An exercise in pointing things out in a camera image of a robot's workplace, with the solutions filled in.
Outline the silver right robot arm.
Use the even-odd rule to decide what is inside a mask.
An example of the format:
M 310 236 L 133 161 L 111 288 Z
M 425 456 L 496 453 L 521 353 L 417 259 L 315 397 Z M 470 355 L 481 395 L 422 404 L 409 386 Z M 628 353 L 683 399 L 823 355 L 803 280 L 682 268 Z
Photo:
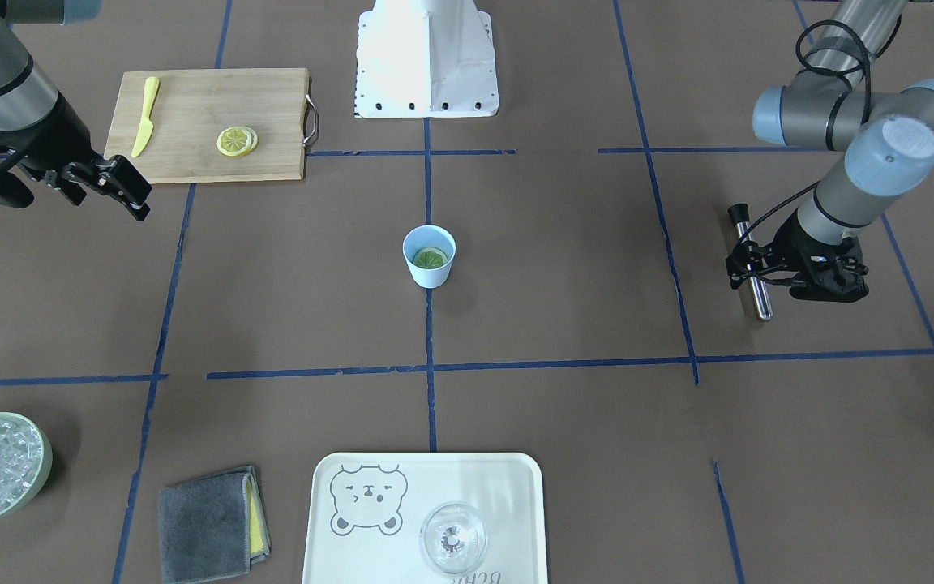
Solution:
M 89 191 L 144 221 L 151 184 L 124 156 L 103 157 L 92 134 L 15 35 L 15 24 L 70 25 L 101 12 L 100 1 L 0 1 L 0 205 L 24 209 L 29 183 L 81 204 Z

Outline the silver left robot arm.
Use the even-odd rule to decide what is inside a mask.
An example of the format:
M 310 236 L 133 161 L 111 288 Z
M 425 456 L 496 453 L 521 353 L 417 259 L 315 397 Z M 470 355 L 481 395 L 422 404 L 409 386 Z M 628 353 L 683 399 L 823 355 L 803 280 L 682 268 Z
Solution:
M 795 195 L 799 207 L 771 243 L 756 243 L 748 207 L 724 261 L 730 288 L 785 287 L 805 302 L 855 303 L 868 295 L 859 234 L 934 169 L 934 78 L 900 92 L 872 89 L 872 64 L 893 43 L 904 1 L 842 1 L 795 43 L 801 69 L 757 99 L 752 129 L 782 147 L 839 152 L 827 174 Z M 817 30 L 822 36 L 804 47 Z

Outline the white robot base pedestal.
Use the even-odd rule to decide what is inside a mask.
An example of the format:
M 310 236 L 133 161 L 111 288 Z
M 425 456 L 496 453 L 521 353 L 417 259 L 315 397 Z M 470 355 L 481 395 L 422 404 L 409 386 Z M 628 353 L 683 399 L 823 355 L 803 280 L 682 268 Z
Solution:
M 358 18 L 357 118 L 489 118 L 500 97 L 488 12 L 473 1 L 377 1 Z

